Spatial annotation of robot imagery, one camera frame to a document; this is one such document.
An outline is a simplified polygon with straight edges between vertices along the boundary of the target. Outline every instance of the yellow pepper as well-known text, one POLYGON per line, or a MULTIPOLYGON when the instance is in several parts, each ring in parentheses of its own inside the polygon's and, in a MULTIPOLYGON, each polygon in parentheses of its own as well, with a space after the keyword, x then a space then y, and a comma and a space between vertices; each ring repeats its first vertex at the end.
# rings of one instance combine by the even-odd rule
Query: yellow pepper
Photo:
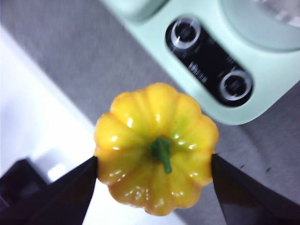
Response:
POLYGON ((212 181, 214 122, 164 83, 118 95, 97 121, 98 178, 113 198, 153 215, 193 206, 212 181))

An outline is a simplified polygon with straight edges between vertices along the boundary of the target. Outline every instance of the green stem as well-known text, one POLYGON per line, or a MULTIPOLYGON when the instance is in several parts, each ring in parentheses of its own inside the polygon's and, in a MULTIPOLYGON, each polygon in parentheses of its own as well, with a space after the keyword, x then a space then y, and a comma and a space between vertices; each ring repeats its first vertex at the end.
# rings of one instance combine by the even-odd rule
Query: green stem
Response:
POLYGON ((151 156, 163 163, 165 173, 171 173, 172 168, 169 159, 169 155, 171 154, 170 142, 167 139, 158 136, 151 144, 150 148, 151 156))

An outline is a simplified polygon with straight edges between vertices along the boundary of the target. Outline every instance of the knob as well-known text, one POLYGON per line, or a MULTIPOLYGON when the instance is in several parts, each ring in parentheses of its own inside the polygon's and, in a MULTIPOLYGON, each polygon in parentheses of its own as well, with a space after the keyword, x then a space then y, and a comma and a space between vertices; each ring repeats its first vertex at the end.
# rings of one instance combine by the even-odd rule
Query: knob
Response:
POLYGON ((171 43, 177 50, 187 50, 197 43, 201 34, 200 23, 192 17, 181 17, 171 29, 171 43))
POLYGON ((237 101, 251 91, 252 80, 246 72, 234 70, 222 78, 219 89, 223 98, 228 101, 237 101))

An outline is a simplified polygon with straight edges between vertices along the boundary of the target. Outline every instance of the gray carpet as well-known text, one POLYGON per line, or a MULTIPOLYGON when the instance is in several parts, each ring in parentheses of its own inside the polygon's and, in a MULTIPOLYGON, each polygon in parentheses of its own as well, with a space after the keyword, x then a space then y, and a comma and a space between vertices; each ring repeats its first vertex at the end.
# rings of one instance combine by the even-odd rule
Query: gray carpet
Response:
MULTIPOLYGON (((176 84, 98 0, 1 0, 3 25, 95 123, 120 92, 176 84)), ((262 184, 300 203, 300 83, 242 126, 217 124, 217 152, 262 184)), ((212 185, 187 224, 224 225, 212 185)))

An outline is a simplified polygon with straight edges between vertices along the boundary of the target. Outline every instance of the black control panel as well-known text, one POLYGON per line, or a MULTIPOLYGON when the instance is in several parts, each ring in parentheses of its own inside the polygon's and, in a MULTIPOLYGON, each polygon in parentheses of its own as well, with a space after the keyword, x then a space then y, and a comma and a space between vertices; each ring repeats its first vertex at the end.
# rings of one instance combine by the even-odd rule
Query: black control panel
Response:
POLYGON ((226 106, 246 103, 252 93, 251 75, 228 55, 193 17, 181 17, 166 30, 169 49, 214 98, 226 106))

